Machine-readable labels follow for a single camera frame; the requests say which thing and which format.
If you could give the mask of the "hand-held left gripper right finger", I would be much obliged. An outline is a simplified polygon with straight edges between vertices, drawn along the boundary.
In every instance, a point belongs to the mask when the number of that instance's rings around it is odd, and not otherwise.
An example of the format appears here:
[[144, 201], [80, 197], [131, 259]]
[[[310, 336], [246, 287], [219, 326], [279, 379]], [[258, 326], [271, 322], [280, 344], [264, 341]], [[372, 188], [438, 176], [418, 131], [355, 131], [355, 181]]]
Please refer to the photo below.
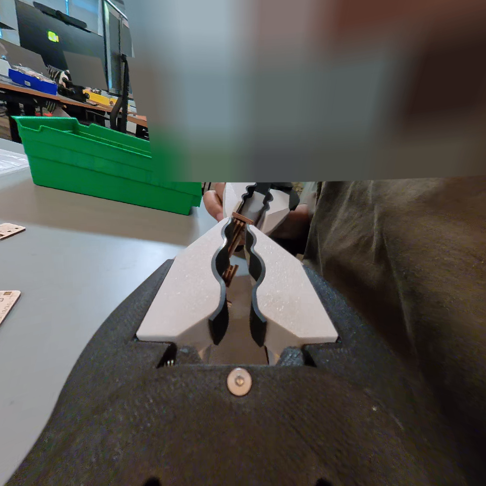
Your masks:
[[250, 332], [270, 365], [284, 349], [336, 343], [333, 325], [304, 265], [253, 225], [245, 253], [252, 283]]

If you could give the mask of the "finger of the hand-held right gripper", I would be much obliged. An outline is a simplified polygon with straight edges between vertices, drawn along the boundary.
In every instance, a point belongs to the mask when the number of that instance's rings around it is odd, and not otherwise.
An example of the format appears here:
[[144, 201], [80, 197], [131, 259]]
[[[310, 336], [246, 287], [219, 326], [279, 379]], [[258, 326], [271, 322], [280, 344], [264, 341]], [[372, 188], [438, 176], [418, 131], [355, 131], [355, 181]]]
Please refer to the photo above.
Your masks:
[[226, 183], [222, 196], [223, 217], [232, 217], [244, 204], [249, 183]]
[[243, 216], [253, 221], [262, 233], [270, 235], [286, 219], [292, 210], [279, 212], [247, 212], [247, 197], [243, 204]]

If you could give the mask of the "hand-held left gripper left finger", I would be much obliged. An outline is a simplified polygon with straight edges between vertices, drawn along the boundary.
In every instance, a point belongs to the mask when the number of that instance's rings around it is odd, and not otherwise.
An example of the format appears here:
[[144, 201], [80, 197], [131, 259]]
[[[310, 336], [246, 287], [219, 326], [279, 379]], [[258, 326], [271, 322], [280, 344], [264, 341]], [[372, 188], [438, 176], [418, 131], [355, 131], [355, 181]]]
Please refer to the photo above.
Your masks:
[[209, 361], [228, 328], [223, 276], [232, 239], [233, 221], [225, 218], [174, 258], [136, 332], [138, 340], [192, 347]]

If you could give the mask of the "small wooden model assembly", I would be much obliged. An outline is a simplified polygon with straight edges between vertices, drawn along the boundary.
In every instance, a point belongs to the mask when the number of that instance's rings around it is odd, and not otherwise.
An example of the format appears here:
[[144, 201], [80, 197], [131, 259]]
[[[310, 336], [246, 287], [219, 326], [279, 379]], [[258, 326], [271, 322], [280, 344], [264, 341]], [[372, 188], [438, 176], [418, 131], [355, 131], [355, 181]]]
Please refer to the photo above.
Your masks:
[[[253, 224], [253, 221], [248, 219], [246, 216], [243, 216], [237, 212], [233, 212], [232, 218], [232, 234], [228, 239], [229, 246], [228, 246], [228, 258], [231, 258], [238, 246], [242, 246], [245, 242], [246, 238], [246, 229], [249, 225]], [[226, 270], [222, 274], [222, 278], [228, 288], [231, 285], [231, 282], [239, 268], [237, 264], [229, 263]]]

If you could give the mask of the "grey desk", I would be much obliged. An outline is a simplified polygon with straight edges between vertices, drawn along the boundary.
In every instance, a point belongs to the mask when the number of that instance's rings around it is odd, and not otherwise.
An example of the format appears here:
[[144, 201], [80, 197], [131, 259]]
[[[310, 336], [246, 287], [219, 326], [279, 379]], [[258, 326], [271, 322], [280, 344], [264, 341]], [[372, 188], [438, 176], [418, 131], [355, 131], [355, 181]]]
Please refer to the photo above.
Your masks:
[[1, 485], [45, 426], [80, 353], [110, 313], [167, 259], [215, 225], [33, 184], [1, 173], [1, 290], [21, 296], [1, 325]]

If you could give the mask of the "person's right hand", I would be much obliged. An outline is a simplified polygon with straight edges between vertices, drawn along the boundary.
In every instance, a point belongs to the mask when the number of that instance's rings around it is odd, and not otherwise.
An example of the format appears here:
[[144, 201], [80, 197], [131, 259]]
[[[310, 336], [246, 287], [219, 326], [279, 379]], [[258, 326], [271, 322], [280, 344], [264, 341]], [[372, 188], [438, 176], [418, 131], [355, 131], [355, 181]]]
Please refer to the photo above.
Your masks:
[[[212, 189], [203, 195], [203, 203], [207, 212], [217, 222], [224, 217], [222, 200], [225, 186], [226, 183], [212, 183]], [[305, 252], [315, 209], [315, 193], [310, 195], [307, 200], [308, 203], [300, 203], [270, 234], [273, 240], [295, 256], [303, 255]]]

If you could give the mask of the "person's brown clothing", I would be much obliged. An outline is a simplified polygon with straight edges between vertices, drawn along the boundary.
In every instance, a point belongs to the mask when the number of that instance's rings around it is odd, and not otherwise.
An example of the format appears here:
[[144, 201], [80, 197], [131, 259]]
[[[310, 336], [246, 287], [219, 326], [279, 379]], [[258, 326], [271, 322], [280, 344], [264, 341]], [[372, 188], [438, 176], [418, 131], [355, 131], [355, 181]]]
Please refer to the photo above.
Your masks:
[[305, 262], [413, 367], [485, 485], [485, 176], [318, 182]]

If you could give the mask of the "small wooden sheet offcut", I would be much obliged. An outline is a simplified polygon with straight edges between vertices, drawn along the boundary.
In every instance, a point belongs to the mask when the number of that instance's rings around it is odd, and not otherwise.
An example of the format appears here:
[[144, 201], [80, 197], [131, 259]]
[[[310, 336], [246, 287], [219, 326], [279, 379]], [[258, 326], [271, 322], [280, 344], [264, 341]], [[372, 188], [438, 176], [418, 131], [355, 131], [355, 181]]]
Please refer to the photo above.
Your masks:
[[0, 324], [7, 318], [12, 308], [15, 306], [16, 302], [21, 296], [21, 291], [19, 290], [1, 290], [1, 313], [0, 313]]

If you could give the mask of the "wooden background table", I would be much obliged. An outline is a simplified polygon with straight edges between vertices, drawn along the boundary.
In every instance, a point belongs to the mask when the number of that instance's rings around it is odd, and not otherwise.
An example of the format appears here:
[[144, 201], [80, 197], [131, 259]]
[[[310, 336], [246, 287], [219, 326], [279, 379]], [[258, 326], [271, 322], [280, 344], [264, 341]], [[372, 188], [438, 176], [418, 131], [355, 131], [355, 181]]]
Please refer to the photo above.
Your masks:
[[[10, 104], [16, 105], [31, 105], [31, 106], [44, 106], [46, 102], [56, 102], [63, 107], [77, 106], [79, 109], [86, 111], [99, 112], [100, 114], [109, 114], [115, 108], [115, 106], [106, 106], [103, 104], [96, 104], [88, 100], [86, 103], [78, 102], [70, 98], [66, 98], [59, 95], [51, 95], [48, 93], [39, 92], [34, 89], [26, 88], [16, 83], [8, 83], [9, 80], [1, 80], [1, 100]], [[20, 143], [21, 139], [18, 133], [16, 121], [12, 121], [10, 109], [7, 109], [7, 114], [10, 119], [10, 128], [12, 134], [12, 140]], [[148, 136], [148, 122], [146, 117], [138, 116], [133, 112], [130, 112], [128, 107], [126, 109], [127, 121], [137, 125], [135, 135], [137, 137]]]

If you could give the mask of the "black monitor on stand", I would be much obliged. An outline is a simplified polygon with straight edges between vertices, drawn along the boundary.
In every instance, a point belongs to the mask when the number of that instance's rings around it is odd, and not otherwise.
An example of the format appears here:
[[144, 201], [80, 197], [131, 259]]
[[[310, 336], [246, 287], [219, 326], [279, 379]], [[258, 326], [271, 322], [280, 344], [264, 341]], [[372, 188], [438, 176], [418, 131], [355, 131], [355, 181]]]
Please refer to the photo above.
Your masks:
[[127, 132], [129, 96], [131, 95], [128, 58], [133, 47], [123, 1], [101, 1], [100, 11], [105, 43], [107, 92], [117, 97], [110, 113], [110, 128]]

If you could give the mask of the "zebra striped object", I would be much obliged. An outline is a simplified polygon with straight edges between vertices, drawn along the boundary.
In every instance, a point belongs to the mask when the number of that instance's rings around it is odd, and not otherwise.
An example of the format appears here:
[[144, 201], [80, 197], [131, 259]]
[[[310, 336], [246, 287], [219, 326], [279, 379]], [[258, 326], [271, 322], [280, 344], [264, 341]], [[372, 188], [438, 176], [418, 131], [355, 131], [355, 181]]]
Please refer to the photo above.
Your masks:
[[47, 64], [45, 67], [48, 72], [48, 76], [52, 81], [56, 82], [59, 87], [66, 89], [72, 87], [72, 79], [69, 70], [60, 70], [49, 64]]

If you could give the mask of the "clear plastic wrapper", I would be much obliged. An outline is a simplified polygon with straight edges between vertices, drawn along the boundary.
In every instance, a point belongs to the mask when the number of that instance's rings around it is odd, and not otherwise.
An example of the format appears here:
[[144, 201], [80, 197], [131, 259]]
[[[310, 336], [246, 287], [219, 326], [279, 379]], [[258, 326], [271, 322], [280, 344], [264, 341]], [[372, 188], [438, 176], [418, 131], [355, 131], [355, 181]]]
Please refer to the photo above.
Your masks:
[[1, 177], [29, 168], [27, 156], [1, 149]]

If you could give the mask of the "labelled blue plastic bin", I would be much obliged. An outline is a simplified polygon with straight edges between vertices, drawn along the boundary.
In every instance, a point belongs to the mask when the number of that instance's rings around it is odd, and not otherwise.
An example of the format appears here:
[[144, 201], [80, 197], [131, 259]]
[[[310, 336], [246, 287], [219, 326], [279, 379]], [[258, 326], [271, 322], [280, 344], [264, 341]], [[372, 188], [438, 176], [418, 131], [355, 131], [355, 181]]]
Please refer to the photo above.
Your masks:
[[57, 83], [35, 71], [23, 67], [9, 68], [8, 76], [12, 82], [44, 94], [57, 95]]

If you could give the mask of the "large black screen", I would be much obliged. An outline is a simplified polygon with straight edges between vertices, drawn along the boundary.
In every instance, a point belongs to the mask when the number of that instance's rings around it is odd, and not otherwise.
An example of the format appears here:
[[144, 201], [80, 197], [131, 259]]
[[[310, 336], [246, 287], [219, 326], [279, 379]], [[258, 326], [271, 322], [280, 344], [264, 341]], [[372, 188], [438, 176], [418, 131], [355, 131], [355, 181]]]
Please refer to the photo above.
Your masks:
[[[47, 1], [34, 2], [47, 6]], [[88, 31], [66, 25], [23, 1], [15, 1], [15, 9], [21, 47], [39, 54], [46, 65], [68, 69], [64, 52], [71, 52], [99, 58], [106, 71], [104, 38], [88, 24]]]

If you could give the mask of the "black webcam bar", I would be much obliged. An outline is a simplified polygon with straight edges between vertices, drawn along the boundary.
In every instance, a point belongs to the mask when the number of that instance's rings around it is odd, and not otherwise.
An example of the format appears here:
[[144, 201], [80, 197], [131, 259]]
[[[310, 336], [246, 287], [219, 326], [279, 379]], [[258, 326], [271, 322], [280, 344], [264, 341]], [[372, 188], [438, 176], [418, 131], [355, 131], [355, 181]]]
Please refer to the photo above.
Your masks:
[[51, 7], [48, 7], [42, 3], [33, 2], [33, 6], [40, 10], [44, 15], [49, 17], [55, 18], [59, 21], [62, 21], [66, 25], [74, 26], [76, 28], [82, 29], [84, 31], [88, 31], [87, 24], [84, 21], [76, 19], [68, 14], [61, 12], [60, 10], [55, 10]]

